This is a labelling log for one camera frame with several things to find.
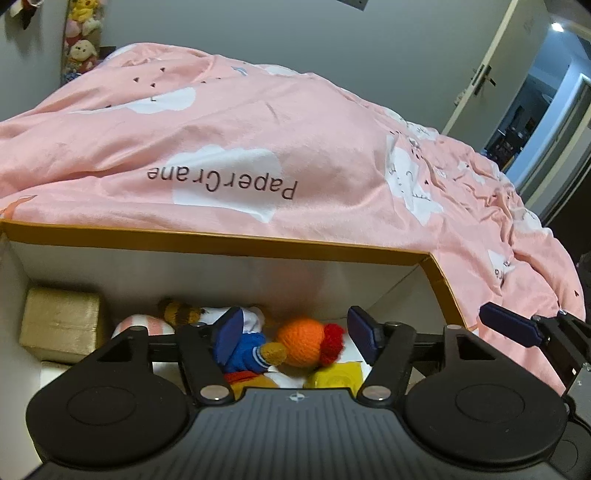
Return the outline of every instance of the doorway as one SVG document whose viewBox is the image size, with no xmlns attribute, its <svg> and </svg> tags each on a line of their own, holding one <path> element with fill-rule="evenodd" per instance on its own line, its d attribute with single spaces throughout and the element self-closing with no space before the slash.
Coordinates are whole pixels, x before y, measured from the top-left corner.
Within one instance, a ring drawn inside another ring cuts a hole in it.
<svg viewBox="0 0 591 480">
<path fill-rule="evenodd" d="M 589 45 L 574 33 L 557 31 L 553 27 L 548 29 L 525 82 L 481 151 L 482 155 L 496 162 L 500 170 L 507 171 L 527 145 L 573 58 L 587 58 L 585 44 Z"/>
</svg>

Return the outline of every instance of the gray wall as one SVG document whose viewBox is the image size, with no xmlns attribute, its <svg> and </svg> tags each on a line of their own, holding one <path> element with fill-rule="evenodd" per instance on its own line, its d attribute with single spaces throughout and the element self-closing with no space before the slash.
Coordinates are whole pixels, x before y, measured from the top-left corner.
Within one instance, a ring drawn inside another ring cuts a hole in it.
<svg viewBox="0 0 591 480">
<path fill-rule="evenodd" d="M 118 0 L 103 45 L 184 45 L 315 72 L 442 129 L 509 0 Z"/>
<path fill-rule="evenodd" d="M 533 118 L 536 123 L 539 123 L 548 109 L 548 104 L 542 98 L 542 94 L 535 88 L 533 82 L 526 80 L 499 125 L 499 130 L 505 131 L 509 127 L 515 112 L 520 106 L 524 110 L 515 126 L 518 132 L 523 131 L 525 124 L 527 124 L 530 118 Z"/>
<path fill-rule="evenodd" d="M 60 86 L 66 0 L 48 0 L 27 30 L 0 18 L 0 121 L 33 108 Z"/>
</svg>

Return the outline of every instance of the door handle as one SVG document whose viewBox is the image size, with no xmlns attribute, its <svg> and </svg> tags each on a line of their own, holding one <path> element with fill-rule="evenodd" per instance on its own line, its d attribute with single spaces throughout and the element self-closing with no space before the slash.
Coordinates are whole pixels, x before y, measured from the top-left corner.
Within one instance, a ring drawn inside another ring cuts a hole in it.
<svg viewBox="0 0 591 480">
<path fill-rule="evenodd" d="M 474 86 L 476 84 L 476 82 L 478 81 L 478 77 L 480 76 L 480 73 L 482 72 L 483 68 L 484 68 L 484 64 L 481 63 L 480 68 L 478 69 L 478 72 L 476 72 L 476 74 L 472 77 L 472 86 Z"/>
<path fill-rule="evenodd" d="M 482 87 L 484 86 L 484 82 L 487 80 L 492 83 L 492 86 L 496 87 L 496 82 L 492 78 L 489 77 L 491 70 L 492 70 L 492 67 L 490 65 L 488 65 L 486 67 L 484 73 L 482 74 L 482 77 L 480 77 L 480 80 L 478 80 L 478 85 L 476 85 L 476 88 L 474 89 L 474 96 L 478 96 L 478 94 L 482 90 Z"/>
</svg>

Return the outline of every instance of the orange knitted ball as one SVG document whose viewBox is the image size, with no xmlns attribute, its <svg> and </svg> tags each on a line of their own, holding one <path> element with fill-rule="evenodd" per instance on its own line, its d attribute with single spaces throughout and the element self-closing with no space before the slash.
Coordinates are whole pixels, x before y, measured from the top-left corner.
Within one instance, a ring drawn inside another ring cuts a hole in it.
<svg viewBox="0 0 591 480">
<path fill-rule="evenodd" d="M 277 342 L 287 348 L 285 363 L 292 367 L 315 367 L 320 361 L 324 325 L 317 320 L 300 318 L 281 326 Z"/>
</svg>

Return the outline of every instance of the pink comforter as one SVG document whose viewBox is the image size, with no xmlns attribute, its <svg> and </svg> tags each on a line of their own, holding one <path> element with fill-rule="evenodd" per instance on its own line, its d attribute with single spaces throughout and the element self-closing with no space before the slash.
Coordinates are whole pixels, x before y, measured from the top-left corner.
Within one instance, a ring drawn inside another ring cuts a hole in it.
<svg viewBox="0 0 591 480">
<path fill-rule="evenodd" d="M 478 323 L 487 301 L 584 318 L 567 252 L 494 163 L 314 74 L 116 54 L 0 124 L 6 217 L 430 251 L 466 324 L 562 390 L 538 349 Z"/>
</svg>

